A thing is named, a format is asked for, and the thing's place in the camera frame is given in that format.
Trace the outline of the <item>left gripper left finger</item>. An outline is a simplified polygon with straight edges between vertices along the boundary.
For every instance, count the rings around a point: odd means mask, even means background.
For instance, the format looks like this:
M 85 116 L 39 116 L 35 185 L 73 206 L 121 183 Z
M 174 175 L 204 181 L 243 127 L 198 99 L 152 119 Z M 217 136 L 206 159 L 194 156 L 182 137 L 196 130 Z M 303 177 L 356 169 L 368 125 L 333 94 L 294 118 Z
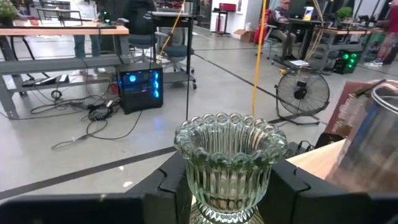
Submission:
M 126 192 L 142 197 L 141 208 L 133 209 L 143 218 L 137 224 L 189 224 L 192 193 L 185 166 L 185 159 L 176 152 Z

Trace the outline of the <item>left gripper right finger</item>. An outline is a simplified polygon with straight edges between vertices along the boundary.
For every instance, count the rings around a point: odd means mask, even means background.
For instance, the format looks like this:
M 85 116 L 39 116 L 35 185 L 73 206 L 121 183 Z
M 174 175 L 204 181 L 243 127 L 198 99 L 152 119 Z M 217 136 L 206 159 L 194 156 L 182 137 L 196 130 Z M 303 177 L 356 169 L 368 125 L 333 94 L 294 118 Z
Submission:
M 367 223 L 370 199 L 341 189 L 283 160 L 272 165 L 266 194 L 259 202 L 265 224 Z

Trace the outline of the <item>green glass candle holder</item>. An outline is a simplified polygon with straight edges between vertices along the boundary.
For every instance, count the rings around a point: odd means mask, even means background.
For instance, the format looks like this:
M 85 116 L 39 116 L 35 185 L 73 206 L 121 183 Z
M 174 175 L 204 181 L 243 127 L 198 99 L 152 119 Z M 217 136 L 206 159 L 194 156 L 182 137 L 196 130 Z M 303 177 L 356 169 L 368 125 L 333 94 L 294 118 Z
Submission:
M 257 205 L 288 151 L 282 130 L 252 115 L 205 114 L 175 130 L 174 146 L 195 198 L 190 224 L 264 224 Z

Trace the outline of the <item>glass jar with brown contents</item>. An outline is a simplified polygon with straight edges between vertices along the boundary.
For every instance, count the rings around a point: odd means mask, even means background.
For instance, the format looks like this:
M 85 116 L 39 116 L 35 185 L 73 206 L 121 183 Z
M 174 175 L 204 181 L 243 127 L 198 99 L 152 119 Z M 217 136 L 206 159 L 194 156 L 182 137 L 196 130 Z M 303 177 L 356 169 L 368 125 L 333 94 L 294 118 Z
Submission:
M 347 81 L 325 133 L 345 140 L 327 181 L 356 192 L 398 192 L 398 80 Z

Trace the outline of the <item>black computer tower blue lights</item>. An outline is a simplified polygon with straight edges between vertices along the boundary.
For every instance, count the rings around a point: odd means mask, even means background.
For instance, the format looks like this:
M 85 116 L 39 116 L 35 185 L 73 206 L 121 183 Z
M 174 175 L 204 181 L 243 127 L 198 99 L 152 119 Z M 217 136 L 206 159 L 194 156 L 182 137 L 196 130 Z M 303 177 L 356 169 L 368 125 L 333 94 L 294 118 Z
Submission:
M 125 114 L 163 106 L 163 67 L 159 64 L 118 65 L 116 75 L 121 108 Z

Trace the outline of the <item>computer tower green lights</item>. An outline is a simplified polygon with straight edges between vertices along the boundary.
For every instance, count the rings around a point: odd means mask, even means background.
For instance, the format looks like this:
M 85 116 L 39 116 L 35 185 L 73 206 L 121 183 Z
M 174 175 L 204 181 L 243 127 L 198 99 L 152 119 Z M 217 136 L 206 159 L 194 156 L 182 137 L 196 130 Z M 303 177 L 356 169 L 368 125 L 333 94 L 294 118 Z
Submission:
M 341 49 L 333 66 L 333 72 L 344 75 L 353 73 L 358 61 L 361 57 L 362 51 L 352 49 Z

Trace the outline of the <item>cardboard box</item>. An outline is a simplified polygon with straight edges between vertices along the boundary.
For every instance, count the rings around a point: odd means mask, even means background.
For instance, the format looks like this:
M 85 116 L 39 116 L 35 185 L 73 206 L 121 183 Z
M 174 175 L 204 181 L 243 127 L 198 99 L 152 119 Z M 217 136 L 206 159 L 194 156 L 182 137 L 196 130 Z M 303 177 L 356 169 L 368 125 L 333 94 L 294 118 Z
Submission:
M 231 36 L 235 39 L 239 39 L 241 42 L 254 42 L 254 31 L 253 30 L 244 30 L 238 29 L 231 34 Z

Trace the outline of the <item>black office chair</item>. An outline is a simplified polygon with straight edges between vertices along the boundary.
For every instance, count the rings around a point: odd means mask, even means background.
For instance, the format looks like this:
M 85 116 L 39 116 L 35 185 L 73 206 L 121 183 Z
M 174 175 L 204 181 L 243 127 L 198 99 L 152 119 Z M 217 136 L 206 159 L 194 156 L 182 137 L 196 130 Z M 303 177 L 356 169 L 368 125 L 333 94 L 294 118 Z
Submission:
M 150 56 L 146 56 L 143 52 L 141 56 L 134 57 L 134 62 L 155 62 L 155 33 L 159 27 L 168 27 L 170 32 L 165 35 L 165 42 L 161 48 L 161 52 L 167 54 L 168 57 L 177 58 L 177 53 L 181 56 L 191 57 L 194 53 L 191 43 L 187 46 L 173 46 L 172 38 L 176 27 L 179 26 L 183 19 L 192 21 L 188 14 L 184 12 L 166 12 L 158 11 L 153 0 L 128 0 L 124 7 L 123 18 L 127 19 L 125 26 L 129 30 L 128 42 L 137 49 L 150 49 Z

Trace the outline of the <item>dark work desk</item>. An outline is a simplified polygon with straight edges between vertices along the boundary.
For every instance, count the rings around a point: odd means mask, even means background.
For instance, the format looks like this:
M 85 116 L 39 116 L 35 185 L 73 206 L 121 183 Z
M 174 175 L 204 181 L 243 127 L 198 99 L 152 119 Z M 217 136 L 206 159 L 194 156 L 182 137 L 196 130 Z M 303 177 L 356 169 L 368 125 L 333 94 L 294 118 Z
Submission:
M 338 30 L 335 28 L 325 28 L 323 25 L 325 22 L 322 21 L 306 21 L 302 19 L 289 19 L 289 30 L 291 29 L 300 29 L 305 30 L 304 40 L 300 46 L 299 51 L 299 59 L 303 61 L 308 61 L 310 53 L 312 50 L 316 50 L 318 47 L 316 43 L 313 44 L 313 48 L 308 52 L 308 48 L 311 43 L 313 33 L 318 30 L 317 37 L 319 39 L 322 38 L 323 34 L 328 34 L 329 38 L 324 44 L 321 44 L 321 48 L 324 50 L 324 54 L 322 55 L 322 59 L 317 64 L 310 64 L 311 68 L 314 68 L 320 72 L 324 71 L 326 68 L 326 61 L 328 60 L 328 56 L 330 52 L 337 52 L 339 50 L 359 50 L 362 47 L 361 44 L 334 44 L 334 41 L 338 35 L 350 36 L 350 35 L 368 35 L 371 37 L 373 34 L 381 34 L 381 29 L 362 29 L 362 30 Z

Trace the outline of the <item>wooden top grey desk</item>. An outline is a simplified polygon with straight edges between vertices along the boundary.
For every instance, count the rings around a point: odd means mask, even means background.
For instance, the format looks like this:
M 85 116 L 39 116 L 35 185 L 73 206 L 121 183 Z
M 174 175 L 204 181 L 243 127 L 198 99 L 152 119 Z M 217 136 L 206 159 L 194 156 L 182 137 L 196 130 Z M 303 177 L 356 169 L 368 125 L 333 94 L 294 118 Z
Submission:
M 111 35 L 114 43 L 114 55 L 100 57 L 53 58 L 45 60 L 16 60 L 8 37 L 28 35 Z M 116 67 L 130 64 L 132 57 L 129 52 L 129 31 L 124 26 L 114 26 L 112 29 L 95 22 L 83 22 L 80 26 L 32 26 L 23 22 L 20 26 L 0 27 L 0 51 L 4 60 L 0 61 L 0 104 L 9 119 L 18 119 L 12 97 L 15 93 L 25 91 L 52 89 L 57 87 L 97 84 L 102 80 L 87 80 L 82 82 L 61 83 L 53 85 L 22 86 L 22 74 L 59 72 L 84 68 Z

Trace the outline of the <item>red cabinet on stand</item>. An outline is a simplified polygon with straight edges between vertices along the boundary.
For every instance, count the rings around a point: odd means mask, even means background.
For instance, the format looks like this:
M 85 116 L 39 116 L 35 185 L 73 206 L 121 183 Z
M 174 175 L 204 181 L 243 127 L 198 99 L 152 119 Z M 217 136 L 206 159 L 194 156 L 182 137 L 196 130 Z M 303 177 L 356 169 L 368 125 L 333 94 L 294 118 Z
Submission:
M 212 13 L 217 13 L 216 27 L 212 33 L 217 36 L 230 35 L 227 32 L 228 17 L 230 12 L 236 12 L 237 5 L 231 3 L 219 3 L 218 7 L 215 7 Z

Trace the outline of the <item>green potted plant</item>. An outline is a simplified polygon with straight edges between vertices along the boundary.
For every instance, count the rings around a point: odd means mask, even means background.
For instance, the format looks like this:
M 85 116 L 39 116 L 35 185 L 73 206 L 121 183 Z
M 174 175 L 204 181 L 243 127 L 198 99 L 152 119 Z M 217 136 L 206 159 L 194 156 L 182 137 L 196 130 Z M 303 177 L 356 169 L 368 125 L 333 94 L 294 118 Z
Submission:
M 18 10 L 10 0 L 0 0 L 0 24 L 10 24 L 17 15 Z

